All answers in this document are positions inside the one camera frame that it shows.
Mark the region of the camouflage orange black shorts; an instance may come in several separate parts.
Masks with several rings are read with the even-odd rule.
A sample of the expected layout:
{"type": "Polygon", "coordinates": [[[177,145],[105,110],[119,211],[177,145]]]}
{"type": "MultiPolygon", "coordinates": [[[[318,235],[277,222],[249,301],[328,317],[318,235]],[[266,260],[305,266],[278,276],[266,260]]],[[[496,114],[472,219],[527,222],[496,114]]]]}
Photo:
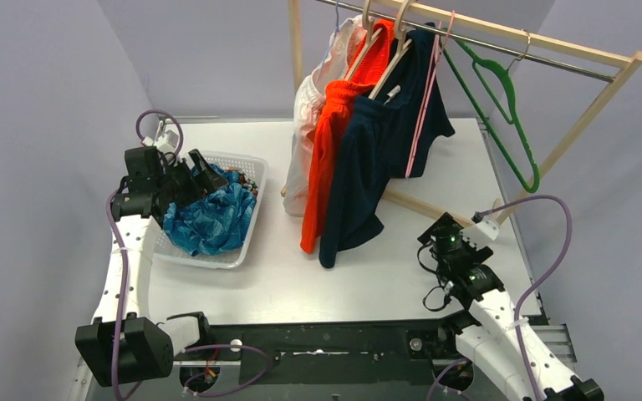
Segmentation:
{"type": "Polygon", "coordinates": [[[236,168],[230,168],[230,169],[227,169],[227,172],[237,173],[238,183],[246,190],[249,190],[254,196],[257,196],[258,194],[257,183],[251,178],[249,178],[242,170],[236,169],[236,168]]]}

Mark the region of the blue patterned shorts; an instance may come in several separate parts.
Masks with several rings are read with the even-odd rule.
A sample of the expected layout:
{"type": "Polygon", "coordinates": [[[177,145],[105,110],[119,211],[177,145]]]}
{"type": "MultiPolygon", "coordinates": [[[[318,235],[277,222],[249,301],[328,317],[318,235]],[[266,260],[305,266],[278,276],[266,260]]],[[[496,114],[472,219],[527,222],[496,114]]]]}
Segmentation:
{"type": "Polygon", "coordinates": [[[243,246],[257,196],[243,188],[237,173],[213,164],[229,181],[222,188],[189,206],[171,203],[164,215],[163,231],[174,246],[190,256],[215,256],[243,246]]]}

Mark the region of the white plastic basket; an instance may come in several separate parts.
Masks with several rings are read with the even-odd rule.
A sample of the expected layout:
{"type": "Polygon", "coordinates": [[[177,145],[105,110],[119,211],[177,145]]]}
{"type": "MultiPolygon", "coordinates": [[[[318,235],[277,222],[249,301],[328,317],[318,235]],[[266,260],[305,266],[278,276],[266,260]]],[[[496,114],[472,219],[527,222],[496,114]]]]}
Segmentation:
{"type": "Polygon", "coordinates": [[[154,257],[188,266],[240,266],[268,177],[267,161],[249,155],[204,151],[205,161],[230,184],[188,206],[170,203],[154,257]]]}

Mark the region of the pink hanger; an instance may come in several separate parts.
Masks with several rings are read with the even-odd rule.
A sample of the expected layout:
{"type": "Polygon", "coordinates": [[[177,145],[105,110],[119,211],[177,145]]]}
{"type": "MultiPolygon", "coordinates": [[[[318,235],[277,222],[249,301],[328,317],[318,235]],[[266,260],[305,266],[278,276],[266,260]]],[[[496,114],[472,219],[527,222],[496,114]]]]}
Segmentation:
{"type": "Polygon", "coordinates": [[[450,138],[456,133],[446,113],[437,82],[444,50],[442,37],[424,29],[417,30],[415,36],[415,48],[425,53],[425,61],[420,70],[421,97],[415,113],[415,126],[402,173],[403,178],[422,176],[434,141],[440,137],[450,138]]]}

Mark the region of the green hanger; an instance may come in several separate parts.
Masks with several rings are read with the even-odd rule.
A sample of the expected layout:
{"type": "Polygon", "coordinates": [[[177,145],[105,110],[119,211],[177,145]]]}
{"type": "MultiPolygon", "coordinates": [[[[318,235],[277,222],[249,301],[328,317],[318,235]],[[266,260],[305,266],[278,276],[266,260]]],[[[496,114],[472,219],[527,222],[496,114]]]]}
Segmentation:
{"type": "Polygon", "coordinates": [[[496,144],[497,148],[501,152],[504,160],[507,162],[508,166],[512,170],[512,173],[515,175],[515,177],[519,181],[522,188],[528,194],[537,193],[541,183],[540,170],[539,170],[538,163],[536,162],[533,156],[532,146],[530,145],[527,134],[524,128],[522,127],[522,122],[517,112],[517,94],[514,88],[513,81],[508,72],[508,69],[504,68],[501,64],[499,64],[497,61],[493,59],[483,58],[479,56],[468,44],[465,44],[460,39],[453,38],[447,28],[442,28],[441,32],[445,34],[446,38],[456,42],[459,48],[471,59],[471,68],[475,73],[475,75],[478,77],[482,87],[485,89],[489,99],[493,102],[494,106],[498,109],[505,123],[512,126],[515,129],[517,136],[520,140],[520,143],[522,145],[524,154],[527,158],[527,162],[532,169],[532,177],[530,179],[528,179],[521,172],[516,161],[512,158],[507,147],[503,144],[498,133],[492,126],[490,119],[488,118],[488,115],[482,109],[479,102],[476,100],[476,96],[474,95],[474,93],[471,92],[468,83],[464,80],[463,76],[459,72],[458,67],[456,66],[453,59],[451,58],[451,55],[447,50],[444,49],[442,53],[444,55],[446,62],[449,64],[452,73],[454,74],[459,85],[463,89],[465,95],[469,99],[472,107],[476,112],[476,115],[479,117],[481,122],[485,125],[485,128],[487,129],[488,134],[492,137],[494,143],[496,144]],[[503,107],[497,94],[493,91],[493,89],[491,88],[487,80],[484,78],[482,74],[483,71],[487,71],[498,80],[500,86],[502,87],[503,93],[505,95],[506,106],[507,106],[506,108],[503,107]]]}

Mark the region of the wooden hanger navy shorts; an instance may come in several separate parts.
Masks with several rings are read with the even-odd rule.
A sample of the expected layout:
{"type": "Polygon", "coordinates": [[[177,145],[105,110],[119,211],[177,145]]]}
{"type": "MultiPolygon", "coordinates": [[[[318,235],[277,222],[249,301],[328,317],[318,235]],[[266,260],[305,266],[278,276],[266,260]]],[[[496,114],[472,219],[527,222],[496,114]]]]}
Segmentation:
{"type": "Polygon", "coordinates": [[[368,96],[369,99],[376,99],[378,97],[378,95],[380,94],[380,91],[385,86],[387,80],[389,79],[390,75],[394,71],[395,67],[398,65],[398,63],[400,62],[402,57],[405,55],[406,51],[409,49],[409,46],[412,43],[412,41],[410,40],[409,43],[406,44],[407,30],[404,28],[404,16],[405,16],[405,13],[408,11],[409,7],[414,3],[415,3],[415,0],[404,0],[404,2],[400,5],[400,8],[395,17],[395,23],[394,23],[394,35],[396,40],[395,55],[388,62],[388,65],[385,71],[383,72],[383,74],[381,75],[379,81],[369,93],[369,96],[368,96]]]}

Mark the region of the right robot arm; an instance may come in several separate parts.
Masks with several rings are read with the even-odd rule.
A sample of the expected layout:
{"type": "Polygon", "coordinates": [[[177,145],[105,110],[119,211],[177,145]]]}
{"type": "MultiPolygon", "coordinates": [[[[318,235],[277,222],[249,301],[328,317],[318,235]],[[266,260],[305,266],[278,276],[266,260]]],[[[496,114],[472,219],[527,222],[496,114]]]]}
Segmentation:
{"type": "Polygon", "coordinates": [[[486,264],[497,234],[492,221],[464,227],[444,213],[419,236],[436,261],[431,273],[444,302],[463,308],[436,334],[438,348],[473,363],[509,400],[603,400],[594,380],[581,379],[543,342],[486,264]]]}

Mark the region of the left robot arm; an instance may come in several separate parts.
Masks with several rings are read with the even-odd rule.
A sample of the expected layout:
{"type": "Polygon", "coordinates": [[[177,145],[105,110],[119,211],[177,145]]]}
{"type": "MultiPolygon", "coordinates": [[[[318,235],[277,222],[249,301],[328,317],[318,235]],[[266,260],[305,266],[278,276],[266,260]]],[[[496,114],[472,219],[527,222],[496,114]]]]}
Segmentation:
{"type": "Polygon", "coordinates": [[[150,273],[164,216],[227,184],[198,150],[168,160],[154,146],[127,150],[127,173],[105,203],[112,232],[104,289],[92,321],[75,333],[80,356],[102,387],[166,378],[174,359],[213,348],[203,312],[155,323],[149,314],[150,273]]]}

